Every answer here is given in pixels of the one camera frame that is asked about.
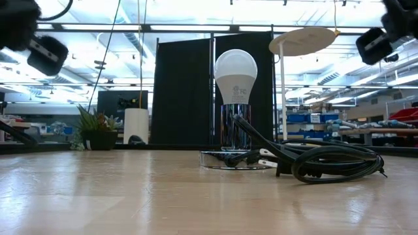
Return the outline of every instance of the ceiling light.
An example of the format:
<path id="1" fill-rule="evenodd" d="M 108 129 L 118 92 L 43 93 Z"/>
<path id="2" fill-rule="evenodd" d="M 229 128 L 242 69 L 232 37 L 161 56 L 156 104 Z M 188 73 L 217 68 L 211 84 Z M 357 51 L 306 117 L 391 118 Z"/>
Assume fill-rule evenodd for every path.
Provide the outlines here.
<path id="1" fill-rule="evenodd" d="M 38 29 L 54 29 L 50 23 L 38 23 Z"/>
<path id="2" fill-rule="evenodd" d="M 327 97 L 322 97 L 322 98 L 313 98 L 313 99 L 308 99 L 307 101 L 305 101 L 305 104 L 313 104 L 315 102 L 321 102 L 323 100 L 325 100 Z"/>
<path id="3" fill-rule="evenodd" d="M 309 86 L 310 88 L 346 88 L 346 86 Z"/>
<path id="4" fill-rule="evenodd" d="M 351 86 L 353 89 L 387 89 L 387 86 Z"/>
<path id="5" fill-rule="evenodd" d="M 272 28 L 268 26 L 240 26 L 240 31 L 249 31 L 249 32 L 265 32 L 271 31 Z"/>
<path id="6" fill-rule="evenodd" d="M 357 107 L 355 104 L 333 104 L 332 107 Z"/>
<path id="7" fill-rule="evenodd" d="M 340 97 L 340 98 L 335 98 L 333 100 L 328 101 L 328 103 L 330 103 L 330 104 L 338 104 L 338 103 L 341 103 L 341 102 L 349 101 L 352 98 L 353 97 Z"/>
<path id="8" fill-rule="evenodd" d="M 112 25 L 103 24 L 80 24 L 80 23 L 66 23 L 63 24 L 64 29 L 70 30 L 86 30 L 86 31 L 100 31 L 100 30 L 112 30 Z"/>
<path id="9" fill-rule="evenodd" d="M 228 31 L 229 26 L 221 25 L 152 25 L 152 30 L 167 31 Z"/>
<path id="10" fill-rule="evenodd" d="M 12 102 L 12 104 L 41 104 L 41 102 Z"/>
<path id="11" fill-rule="evenodd" d="M 357 98 L 358 98 L 358 99 L 362 99 L 362 98 L 365 98 L 365 97 L 367 97 L 367 96 L 371 96 L 371 95 L 373 95 L 373 94 L 376 94 L 377 92 L 379 92 L 379 91 L 371 91 L 371 92 L 368 92 L 368 93 L 365 93 L 365 94 L 359 95 Z"/>
<path id="12" fill-rule="evenodd" d="M 418 89 L 418 86 L 394 86 L 393 89 Z"/>
<path id="13" fill-rule="evenodd" d="M 303 27 L 273 27 L 274 32 L 290 32 L 298 29 L 303 29 Z"/>
<path id="14" fill-rule="evenodd" d="M 3 85 L 20 85 L 20 86 L 43 86 L 43 83 L 29 83 L 29 82 L 5 82 Z"/>
<path id="15" fill-rule="evenodd" d="M 49 86 L 86 86 L 87 84 L 48 84 Z"/>
<path id="16" fill-rule="evenodd" d="M 101 87 L 113 87 L 113 86 L 131 86 L 130 84 L 97 84 Z"/>
<path id="17" fill-rule="evenodd" d="M 392 81 L 392 82 L 388 82 L 387 85 L 388 86 L 396 86 L 396 85 L 412 82 L 412 81 L 415 81 L 417 79 L 418 79 L 418 74 L 414 74 L 414 75 L 398 78 L 398 79 L 396 79 L 395 81 Z"/>
<path id="18" fill-rule="evenodd" d="M 136 31 L 138 31 L 138 25 L 125 25 L 125 24 L 115 25 L 113 30 L 115 30 L 115 31 L 125 31 L 125 30 L 128 30 L 128 31 L 136 30 Z"/>
<path id="19" fill-rule="evenodd" d="M 302 88 L 304 87 L 304 85 L 285 85 L 286 88 Z"/>

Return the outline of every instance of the black cable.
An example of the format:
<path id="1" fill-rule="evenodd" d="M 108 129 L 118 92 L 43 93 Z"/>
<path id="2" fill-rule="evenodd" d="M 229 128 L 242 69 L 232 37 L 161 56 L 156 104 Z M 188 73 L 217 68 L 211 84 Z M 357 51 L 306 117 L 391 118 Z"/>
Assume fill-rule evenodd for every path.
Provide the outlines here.
<path id="1" fill-rule="evenodd" d="M 116 19 L 118 17 L 120 3 L 121 3 L 121 0 L 119 0 L 118 7 L 116 8 L 115 18 L 113 19 L 112 30 L 110 31 L 110 36 L 109 36 L 109 40 L 107 42 L 106 51 L 104 52 L 103 62 L 106 61 L 107 51 L 109 51 L 110 41 L 112 40 L 113 29 L 115 28 Z M 90 98 L 90 101 L 89 101 L 89 108 L 87 109 L 88 112 L 90 112 L 91 101 L 93 100 L 94 93 L 96 92 L 97 84 L 99 83 L 99 79 L 100 79 L 100 75 L 102 75 L 102 71 L 103 71 L 103 66 L 101 66 L 101 68 L 100 68 L 99 75 L 97 76 L 96 84 L 94 85 L 94 88 L 93 88 L 93 93 L 91 93 L 91 98 Z"/>
<path id="2" fill-rule="evenodd" d="M 284 167 L 284 174 L 292 173 L 296 179 L 304 183 L 340 183 L 359 179 L 377 171 L 384 175 L 383 159 L 370 149 L 343 142 L 316 140 L 286 140 L 281 144 L 275 144 L 265 139 L 239 115 L 235 114 L 233 119 L 252 140 L 277 157 L 279 165 Z M 289 143 L 315 144 L 319 147 L 302 150 L 286 145 Z M 341 177 L 321 179 L 322 174 Z"/>
<path id="3" fill-rule="evenodd" d="M 56 14 L 55 16 L 51 16 L 51 17 L 39 18 L 38 20 L 39 21 L 51 21 L 51 20 L 56 20 L 56 19 L 62 17 L 63 15 L 65 15 L 70 10 L 70 8 L 72 7 L 72 2 L 73 2 L 73 0 L 70 0 L 68 2 L 68 5 L 59 14 Z"/>
<path id="4" fill-rule="evenodd" d="M 30 148 L 38 145 L 38 142 L 32 136 L 29 136 L 28 134 L 15 129 L 2 121 L 0 121 L 0 131 L 9 133 L 11 136 L 13 136 L 13 138 L 19 140 Z"/>

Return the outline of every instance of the wire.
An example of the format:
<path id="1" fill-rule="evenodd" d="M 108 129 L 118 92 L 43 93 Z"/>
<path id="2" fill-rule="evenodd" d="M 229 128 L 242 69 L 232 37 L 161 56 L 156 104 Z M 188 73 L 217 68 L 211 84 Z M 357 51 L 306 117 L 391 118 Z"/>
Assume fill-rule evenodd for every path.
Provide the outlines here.
<path id="1" fill-rule="evenodd" d="M 70 0 L 68 2 L 68 5 L 59 14 L 56 14 L 55 16 L 51 16 L 51 17 L 39 18 L 38 20 L 39 21 L 51 21 L 51 20 L 56 20 L 56 19 L 64 16 L 70 10 L 70 8 L 72 7 L 72 2 L 73 2 L 73 0 Z"/>
<path id="2" fill-rule="evenodd" d="M 334 0 L 334 33 L 336 37 L 341 33 L 337 29 L 337 0 Z"/>
<path id="3" fill-rule="evenodd" d="M 235 114 L 234 123 L 248 133 L 263 148 L 277 157 L 282 165 L 278 172 L 292 174 L 304 183 L 341 183 L 359 179 L 379 171 L 384 175 L 385 162 L 379 154 L 364 147 L 343 142 L 324 142 L 315 140 L 286 140 L 281 144 L 268 141 L 258 133 L 246 120 Z M 314 144 L 320 147 L 309 150 L 292 148 L 286 144 Z M 322 174 L 337 175 L 339 178 L 321 179 Z"/>
<path id="4" fill-rule="evenodd" d="M 144 24 L 146 23 L 146 11 L 148 8 L 148 0 L 145 0 L 145 11 L 144 11 Z M 140 15 L 139 15 L 139 0 L 138 0 L 138 25 L 139 25 L 139 29 L 141 28 L 141 24 L 140 24 Z M 142 62 L 144 60 L 144 45 L 145 45 L 145 33 L 142 33 L 142 46 L 141 46 L 141 55 L 140 55 L 140 87 L 141 87 L 141 92 L 139 93 L 139 108 L 142 108 Z"/>
<path id="5" fill-rule="evenodd" d="M 110 41 L 112 40 L 113 29 L 115 28 L 116 19 L 118 17 L 120 3 L 121 3 L 121 0 L 119 0 L 118 7 L 116 8 L 115 18 L 113 19 L 112 30 L 110 31 L 110 36 L 109 36 L 109 40 L 107 42 L 106 51 L 104 52 L 103 62 L 106 61 L 107 51 L 109 51 Z M 103 66 L 101 66 L 101 68 L 100 68 L 99 75 L 97 76 L 96 84 L 94 85 L 94 88 L 93 88 L 93 93 L 91 93 L 91 98 L 90 98 L 90 101 L 89 101 L 89 108 L 87 109 L 88 112 L 90 112 L 91 101 L 93 100 L 94 93 L 96 92 L 97 84 L 99 83 L 100 76 L 102 75 L 102 71 L 103 71 Z"/>

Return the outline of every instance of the wooden table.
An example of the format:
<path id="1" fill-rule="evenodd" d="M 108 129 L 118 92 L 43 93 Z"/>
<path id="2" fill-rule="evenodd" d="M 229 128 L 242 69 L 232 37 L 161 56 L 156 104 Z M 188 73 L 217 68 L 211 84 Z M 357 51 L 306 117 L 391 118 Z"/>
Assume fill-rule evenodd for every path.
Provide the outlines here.
<path id="1" fill-rule="evenodd" d="M 68 151 L 0 158 L 0 234 L 418 234 L 418 161 L 388 178 L 305 185 L 276 170 L 212 170 L 198 151 Z"/>
<path id="2" fill-rule="evenodd" d="M 400 136 L 418 136 L 418 129 L 367 128 L 338 131 L 341 138 L 350 134 L 363 134 L 364 143 L 373 146 L 373 134 L 397 134 Z"/>

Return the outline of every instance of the blue storage bin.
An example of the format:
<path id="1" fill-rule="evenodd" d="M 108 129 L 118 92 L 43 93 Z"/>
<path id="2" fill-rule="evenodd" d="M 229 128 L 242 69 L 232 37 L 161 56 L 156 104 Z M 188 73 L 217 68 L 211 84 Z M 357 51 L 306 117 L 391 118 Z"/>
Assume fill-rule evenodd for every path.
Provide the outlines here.
<path id="1" fill-rule="evenodd" d="M 291 123 L 306 122 L 306 115 L 304 114 L 289 114 L 287 115 L 287 121 Z"/>
<path id="2" fill-rule="evenodd" d="M 328 120 L 337 120 L 338 118 L 338 114 L 323 114 L 321 115 L 321 122 L 325 123 Z"/>
<path id="3" fill-rule="evenodd" d="M 308 123 L 318 123 L 318 122 L 313 122 L 312 121 L 312 116 L 319 118 L 319 123 L 322 123 L 322 117 L 320 115 L 307 115 L 306 121 Z"/>

